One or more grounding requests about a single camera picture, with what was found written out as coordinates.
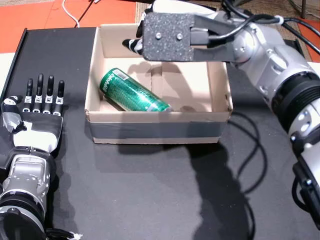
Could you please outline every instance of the black cable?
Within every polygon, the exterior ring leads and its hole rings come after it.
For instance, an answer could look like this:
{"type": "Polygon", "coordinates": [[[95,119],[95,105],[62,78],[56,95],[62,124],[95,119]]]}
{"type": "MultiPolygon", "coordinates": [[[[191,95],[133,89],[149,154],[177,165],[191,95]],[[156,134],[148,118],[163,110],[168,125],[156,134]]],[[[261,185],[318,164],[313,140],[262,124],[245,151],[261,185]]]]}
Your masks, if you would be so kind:
{"type": "Polygon", "coordinates": [[[283,23],[281,26],[283,26],[285,29],[289,30],[291,33],[293,33],[295,36],[297,36],[299,39],[301,39],[303,42],[305,42],[307,45],[309,45],[310,48],[312,48],[317,54],[320,55],[320,50],[308,39],[306,39],[304,36],[302,36],[299,32],[294,30],[290,25],[287,23],[283,23]]]}
{"type": "Polygon", "coordinates": [[[311,30],[312,32],[314,32],[317,36],[320,37],[320,31],[318,31],[315,27],[311,26],[309,23],[300,20],[299,18],[295,18],[295,17],[285,17],[284,18],[284,22],[295,22],[298,24],[301,24],[303,26],[305,26],[306,28],[308,28],[309,30],[311,30]]]}
{"type": "Polygon", "coordinates": [[[300,201],[298,198],[297,188],[298,188],[298,180],[295,177],[293,180],[293,183],[292,183],[292,188],[291,188],[291,195],[292,195],[293,201],[299,208],[301,208],[303,211],[306,211],[307,213],[309,213],[307,206],[302,201],[300,201]]]}
{"type": "Polygon", "coordinates": [[[260,141],[251,133],[249,132],[247,129],[245,129],[243,126],[241,126],[240,124],[233,122],[231,120],[228,121],[228,124],[233,125],[234,127],[238,128],[239,130],[243,131],[245,134],[247,134],[252,140],[255,141],[255,143],[259,146],[260,150],[261,150],[261,154],[262,154],[262,160],[263,160],[263,169],[262,169],[262,173],[260,174],[258,180],[249,188],[247,188],[246,190],[242,191],[244,194],[249,194],[251,193],[253,190],[255,190],[264,180],[266,174],[267,174],[267,169],[268,169],[268,157],[267,157],[267,153],[264,149],[264,147],[261,145],[260,141]]]}
{"type": "Polygon", "coordinates": [[[223,34],[223,35],[210,35],[209,36],[209,40],[210,41],[225,40],[225,39],[230,38],[230,37],[234,36],[235,34],[237,34],[244,27],[246,27],[249,23],[254,22],[255,20],[258,20],[258,19],[269,19],[269,18],[273,18],[273,16],[268,15],[268,14],[252,15],[249,18],[247,18],[244,22],[239,24],[235,29],[233,29],[232,31],[230,31],[230,32],[228,32],[226,34],[223,34]]]}
{"type": "Polygon", "coordinates": [[[47,237],[51,237],[51,238],[72,239],[74,237],[74,235],[71,232],[58,229],[58,228],[47,228],[45,230],[45,234],[47,235],[47,237]]]}
{"type": "Polygon", "coordinates": [[[80,22],[81,19],[85,16],[85,14],[87,13],[87,11],[89,10],[89,8],[91,7],[91,5],[92,5],[93,3],[94,3],[94,0],[90,0],[90,3],[89,3],[89,5],[88,5],[88,7],[84,10],[84,12],[82,13],[82,15],[79,17],[78,22],[80,22]]]}
{"type": "MultiPolygon", "coordinates": [[[[229,0],[223,0],[222,2],[223,4],[225,4],[225,6],[229,9],[229,11],[233,12],[234,14],[238,15],[239,17],[243,18],[243,19],[248,19],[249,16],[247,14],[245,14],[244,12],[240,11],[238,8],[236,8],[229,0]]],[[[268,20],[254,20],[253,22],[257,23],[257,24],[276,24],[279,22],[279,19],[272,16],[272,19],[268,19],[268,20]]]]}

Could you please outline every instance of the open cardboard box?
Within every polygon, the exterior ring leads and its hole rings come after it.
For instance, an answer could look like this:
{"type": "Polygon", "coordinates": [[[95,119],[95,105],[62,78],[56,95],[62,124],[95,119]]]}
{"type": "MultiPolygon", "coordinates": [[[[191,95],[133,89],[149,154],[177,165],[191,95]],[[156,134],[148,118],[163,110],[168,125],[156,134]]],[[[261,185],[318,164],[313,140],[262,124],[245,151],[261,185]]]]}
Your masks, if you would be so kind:
{"type": "Polygon", "coordinates": [[[122,46],[136,24],[97,27],[85,99],[93,141],[101,144],[216,143],[233,110],[226,65],[221,62],[149,62],[122,46]],[[173,112],[121,111],[99,90],[119,68],[169,103],[173,112]]]}

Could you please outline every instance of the screw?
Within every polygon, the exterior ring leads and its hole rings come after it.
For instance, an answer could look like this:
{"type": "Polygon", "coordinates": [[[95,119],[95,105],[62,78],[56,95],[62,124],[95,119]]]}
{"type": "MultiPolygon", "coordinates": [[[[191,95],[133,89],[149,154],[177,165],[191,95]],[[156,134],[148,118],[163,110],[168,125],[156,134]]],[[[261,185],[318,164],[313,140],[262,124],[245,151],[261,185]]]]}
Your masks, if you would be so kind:
{"type": "Polygon", "coordinates": [[[177,35],[176,35],[176,39],[178,39],[179,41],[183,38],[184,36],[179,32],[177,35]]]}
{"type": "Polygon", "coordinates": [[[161,33],[160,32],[157,32],[156,34],[155,34],[155,38],[156,39],[158,39],[158,40],[160,40],[161,39],[161,33]]]}

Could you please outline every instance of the fingertip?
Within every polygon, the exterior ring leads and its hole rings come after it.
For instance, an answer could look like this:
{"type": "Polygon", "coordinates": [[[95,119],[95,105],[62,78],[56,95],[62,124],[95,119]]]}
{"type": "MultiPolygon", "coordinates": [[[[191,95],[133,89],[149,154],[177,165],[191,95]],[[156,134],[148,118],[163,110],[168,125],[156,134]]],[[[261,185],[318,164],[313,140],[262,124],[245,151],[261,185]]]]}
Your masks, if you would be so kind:
{"type": "Polygon", "coordinates": [[[122,45],[129,49],[129,45],[130,45],[129,43],[130,43],[130,39],[125,39],[123,40],[122,45]]]}

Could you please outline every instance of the black table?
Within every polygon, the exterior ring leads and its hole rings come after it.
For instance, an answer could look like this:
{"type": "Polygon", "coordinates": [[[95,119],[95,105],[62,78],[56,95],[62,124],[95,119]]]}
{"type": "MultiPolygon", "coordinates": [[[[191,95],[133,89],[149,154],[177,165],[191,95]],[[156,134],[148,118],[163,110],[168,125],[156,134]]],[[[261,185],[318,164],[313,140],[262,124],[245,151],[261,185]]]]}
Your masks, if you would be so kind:
{"type": "MultiPolygon", "coordinates": [[[[48,226],[85,240],[246,240],[254,228],[256,240],[320,238],[291,197],[296,159],[286,133],[230,66],[234,114],[219,144],[94,144],[84,115],[94,32],[28,31],[7,86],[7,96],[24,94],[40,72],[66,82],[48,226]]],[[[2,128],[1,161],[8,139],[2,128]]]]}

